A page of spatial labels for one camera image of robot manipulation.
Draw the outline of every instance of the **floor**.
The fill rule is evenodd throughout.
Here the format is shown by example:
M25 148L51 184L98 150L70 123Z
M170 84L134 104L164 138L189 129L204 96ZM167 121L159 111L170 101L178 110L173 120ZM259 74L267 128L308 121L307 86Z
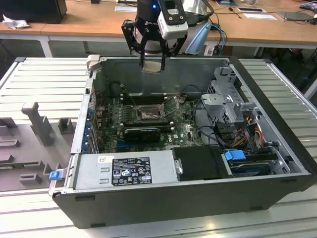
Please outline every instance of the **floor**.
M44 57L41 45L37 41L2 40L2 43L10 54L0 45L0 78L6 72L6 68L9 68L15 57ZM128 56L130 53L126 43L89 42L88 46L91 54L96 53L102 56ZM50 42L50 47L54 57L86 57L89 55L85 53L82 42L53 41ZM233 55L241 59L253 59L254 50L254 47L234 47ZM309 59L312 53L313 50L303 50L305 60ZM270 54L264 53L263 57L269 59ZM295 86L298 86L302 79L316 66L316 62L310 61L304 67L304 64L292 61L289 53L286 53L281 61L277 59L273 59L272 61ZM312 78L303 92L316 78L317 74ZM312 98L312 102L317 103L317 95Z

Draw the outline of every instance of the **blue latch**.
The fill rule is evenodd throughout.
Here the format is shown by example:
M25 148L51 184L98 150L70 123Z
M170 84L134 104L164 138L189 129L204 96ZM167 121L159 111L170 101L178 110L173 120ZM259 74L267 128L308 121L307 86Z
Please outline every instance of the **blue latch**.
M52 171L50 173L50 181L53 181L53 180L63 180L63 171Z
M245 160L246 156L242 150L228 150L224 153L227 160Z

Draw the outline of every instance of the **power supply label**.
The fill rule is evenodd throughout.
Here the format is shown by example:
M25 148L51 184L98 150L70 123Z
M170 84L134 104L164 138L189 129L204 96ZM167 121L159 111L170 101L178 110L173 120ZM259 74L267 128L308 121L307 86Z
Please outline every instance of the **power supply label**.
M152 183L150 158L113 159L111 183L113 186Z

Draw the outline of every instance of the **sticker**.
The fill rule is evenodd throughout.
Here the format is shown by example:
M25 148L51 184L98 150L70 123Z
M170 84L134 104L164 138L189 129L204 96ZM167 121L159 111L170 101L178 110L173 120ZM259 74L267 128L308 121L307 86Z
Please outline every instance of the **sticker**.
M113 158L113 155L98 156L98 163L111 163Z
M3 167L0 167L0 170L12 170L13 167L12 166L3 166Z
M152 173L149 157L126 158L112 160L112 180L113 186L137 185L152 183Z

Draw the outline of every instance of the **motherboard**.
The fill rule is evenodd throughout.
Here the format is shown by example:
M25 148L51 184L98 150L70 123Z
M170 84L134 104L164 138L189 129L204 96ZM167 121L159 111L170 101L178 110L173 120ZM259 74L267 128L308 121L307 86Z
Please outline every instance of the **motherboard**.
M108 99L98 110L101 153L170 150L203 145L194 126L194 101L167 96L159 104L150 99Z

